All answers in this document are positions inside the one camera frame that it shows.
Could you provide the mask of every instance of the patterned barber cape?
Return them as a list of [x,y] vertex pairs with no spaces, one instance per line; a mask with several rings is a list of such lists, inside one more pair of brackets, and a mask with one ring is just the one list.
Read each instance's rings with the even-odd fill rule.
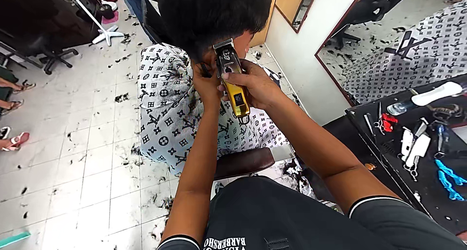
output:
[[[278,82],[279,78],[264,69]],[[138,75],[141,107],[141,153],[166,163],[171,174],[182,172],[203,115],[203,103],[192,84],[185,51],[160,43],[142,50]],[[229,102],[221,102],[217,155],[288,144],[265,111],[251,108],[250,122],[241,125]]]
[[391,47],[344,69],[342,87],[360,103],[439,81],[467,71],[467,2],[420,21]]

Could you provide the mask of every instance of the mirror frame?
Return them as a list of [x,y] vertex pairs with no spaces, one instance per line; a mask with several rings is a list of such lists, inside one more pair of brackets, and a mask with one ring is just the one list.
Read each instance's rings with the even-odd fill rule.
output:
[[[281,13],[282,17],[287,21],[287,23],[288,23],[289,26],[292,28],[292,30],[295,31],[295,33],[298,33],[298,32],[300,31],[300,29],[302,28],[303,22],[306,20],[306,17],[308,16],[308,11],[309,11],[310,8],[312,7],[314,1],[315,1],[315,0],[311,0],[310,5],[309,5],[308,8],[306,9],[305,15],[303,16],[302,22],[300,23],[300,26],[299,26],[298,29],[296,29],[296,30],[295,30],[295,28],[293,27],[293,23],[291,23],[291,22],[287,19],[287,17],[284,15],[284,13],[282,13],[281,9],[277,6],[277,4],[274,3],[274,7],[279,11],[279,13]],[[297,12],[295,13],[294,19],[296,18],[298,12],[300,12],[300,6],[298,7]]]
[[349,8],[347,8],[347,11],[344,13],[344,15],[341,17],[341,19],[337,22],[336,26],[332,29],[332,31],[329,33],[329,35],[327,36],[327,38],[324,40],[323,44],[321,44],[321,46],[318,48],[318,50],[316,51],[315,53],[315,57],[316,59],[318,59],[318,62],[321,64],[321,66],[323,66],[324,70],[326,70],[326,72],[328,73],[328,75],[331,77],[332,81],[334,81],[334,83],[336,84],[336,86],[339,88],[339,91],[342,93],[342,95],[344,96],[344,98],[347,100],[347,102],[350,104],[350,106],[355,106],[355,104],[350,100],[350,98],[348,97],[348,95],[346,94],[346,92],[344,91],[344,89],[342,88],[342,86],[339,84],[339,82],[337,82],[336,78],[332,75],[331,71],[329,70],[329,68],[327,68],[327,66],[324,64],[323,60],[321,60],[321,58],[319,58],[319,51],[321,51],[321,49],[324,47],[324,45],[326,44],[326,42],[332,37],[332,34],[337,30],[337,28],[341,25],[342,21],[344,21],[344,19],[346,18],[346,16],[348,15],[348,13],[350,12],[350,9],[358,2],[358,0],[354,0],[352,2],[352,4],[350,5]]

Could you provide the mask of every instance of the barber's left hand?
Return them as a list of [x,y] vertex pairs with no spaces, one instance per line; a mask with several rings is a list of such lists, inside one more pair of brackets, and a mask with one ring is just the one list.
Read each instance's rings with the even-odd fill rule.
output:
[[191,67],[193,68],[193,85],[203,101],[204,108],[207,109],[212,107],[219,109],[222,93],[217,89],[217,87],[220,85],[220,80],[216,75],[213,75],[210,78],[203,77],[202,74],[204,72],[201,64],[193,64],[193,60],[191,60],[191,62]]

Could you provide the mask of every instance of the black t-shirt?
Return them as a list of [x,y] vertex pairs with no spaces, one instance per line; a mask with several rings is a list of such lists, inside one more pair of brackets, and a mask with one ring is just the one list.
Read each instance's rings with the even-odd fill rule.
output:
[[[203,250],[466,250],[456,236],[400,199],[355,202],[345,217],[262,176],[240,178],[211,201]],[[200,250],[175,235],[158,250]]]

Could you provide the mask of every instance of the wall mirror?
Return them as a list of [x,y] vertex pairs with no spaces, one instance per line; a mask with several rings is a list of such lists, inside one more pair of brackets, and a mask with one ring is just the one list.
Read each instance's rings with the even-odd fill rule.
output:
[[276,8],[298,33],[313,0],[276,0]]
[[466,0],[355,0],[316,53],[349,103],[467,71]]

